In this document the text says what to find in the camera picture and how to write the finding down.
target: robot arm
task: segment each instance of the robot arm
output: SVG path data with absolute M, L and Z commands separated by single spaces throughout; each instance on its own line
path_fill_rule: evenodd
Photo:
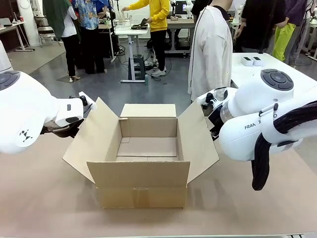
M 283 72 L 267 69 L 261 77 L 238 90 L 217 90 L 197 99 L 214 105 L 209 119 L 215 125 L 224 153 L 231 159 L 252 161 L 254 190 L 261 190 L 269 173 L 269 154 L 298 146 L 303 138 L 317 135 L 317 86 L 300 98 L 293 98 L 293 82 Z
M 193 16 L 192 14 L 193 6 L 194 4 L 192 3 L 191 0 L 186 0 L 185 10 L 187 11 L 187 18 L 191 18 Z
M 38 81 L 19 71 L 0 74 L 0 153 L 18 153 L 40 134 L 74 137 L 84 107 L 96 103 L 83 92 L 80 98 L 57 99 Z

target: robot control buttons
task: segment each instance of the robot control buttons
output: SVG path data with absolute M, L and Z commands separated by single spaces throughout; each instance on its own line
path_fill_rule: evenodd
M 20 78 L 19 71 L 7 71 L 0 74 L 0 91 L 13 85 Z
M 294 88 L 292 79 L 286 73 L 276 69 L 262 70 L 261 78 L 268 86 L 276 90 L 289 91 Z

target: cardboard box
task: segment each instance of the cardboard box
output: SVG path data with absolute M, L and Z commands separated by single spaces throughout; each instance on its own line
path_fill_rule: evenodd
M 100 99 L 63 159 L 97 187 L 104 208 L 183 208 L 187 184 L 219 160 L 201 107 Z

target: gray floor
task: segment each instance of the gray floor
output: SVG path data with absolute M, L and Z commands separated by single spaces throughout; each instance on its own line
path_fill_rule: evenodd
M 25 73 L 31 73 L 65 52 L 64 45 L 59 45 L 57 42 L 33 48 L 35 49 L 33 52 L 8 53 L 12 67 Z
M 145 50 L 146 47 L 140 47 L 144 57 L 147 56 Z M 187 94 L 189 59 L 183 59 L 182 56 L 167 56 L 166 68 L 169 74 L 162 77 L 159 82 L 149 78 L 149 85 L 146 86 L 145 84 L 120 83 L 121 79 L 127 79 L 127 70 L 120 63 L 128 60 L 127 55 L 119 57 L 120 60 L 116 59 L 112 64 L 105 59 L 107 68 L 105 74 L 85 75 L 80 71 L 79 74 L 83 75 L 82 79 L 73 84 L 56 81 L 67 75 L 65 54 L 34 71 L 31 76 L 45 85 L 52 95 L 59 98 L 68 98 L 69 95 L 78 96 L 80 91 L 84 91 L 93 100 L 101 97 L 117 115 L 120 115 L 125 103 L 173 103 L 176 104 L 178 115 L 190 105 L 190 96 Z M 305 55 L 301 55 L 301 59 L 308 60 Z M 296 68 L 317 80 L 317 62 L 312 60 L 311 65 Z M 316 144 L 317 137 L 305 139 L 296 151 L 317 174 L 316 150 L 314 149 Z M 317 237 L 317 234 L 311 234 L 308 237 Z

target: white pillar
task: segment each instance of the white pillar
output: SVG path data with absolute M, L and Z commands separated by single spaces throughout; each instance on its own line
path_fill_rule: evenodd
M 5 52 L 2 42 L 0 41 L 0 73 L 13 70 L 8 55 Z
M 39 32 L 34 21 L 31 4 L 28 0 L 17 0 L 20 15 L 23 16 L 25 24 L 23 24 L 26 36 L 31 46 L 39 46 Z

